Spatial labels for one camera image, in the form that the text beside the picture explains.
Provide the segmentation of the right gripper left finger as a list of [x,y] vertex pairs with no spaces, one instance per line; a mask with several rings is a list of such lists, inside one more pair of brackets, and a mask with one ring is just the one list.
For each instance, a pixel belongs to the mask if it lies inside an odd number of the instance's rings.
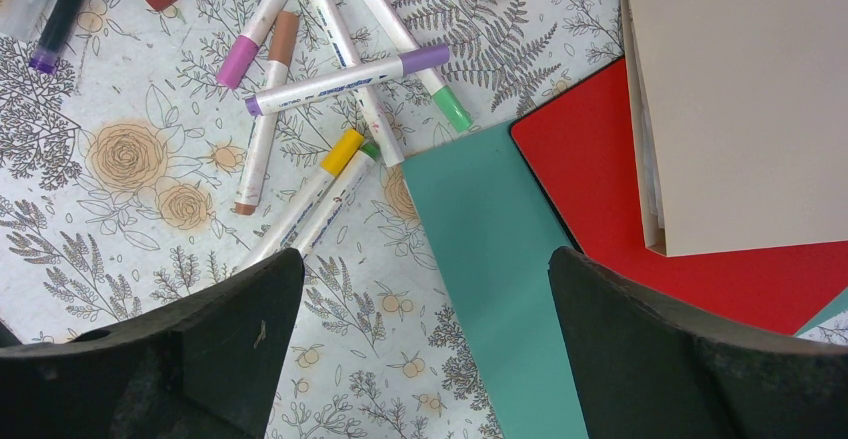
[[1,352],[5,438],[260,438],[305,269],[286,249],[64,344]]

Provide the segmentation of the purple gel pen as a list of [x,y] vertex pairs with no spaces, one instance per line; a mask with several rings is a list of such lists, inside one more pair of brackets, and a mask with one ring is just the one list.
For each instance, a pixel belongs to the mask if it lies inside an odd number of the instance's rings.
[[60,53],[71,34],[83,2],[84,0],[57,0],[29,60],[31,69],[45,74],[53,74],[56,71]]

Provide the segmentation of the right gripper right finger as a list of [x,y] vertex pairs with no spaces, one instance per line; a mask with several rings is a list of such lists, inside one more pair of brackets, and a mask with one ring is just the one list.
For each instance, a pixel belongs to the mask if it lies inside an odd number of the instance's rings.
[[593,438],[843,438],[847,350],[738,323],[567,247],[549,281]]

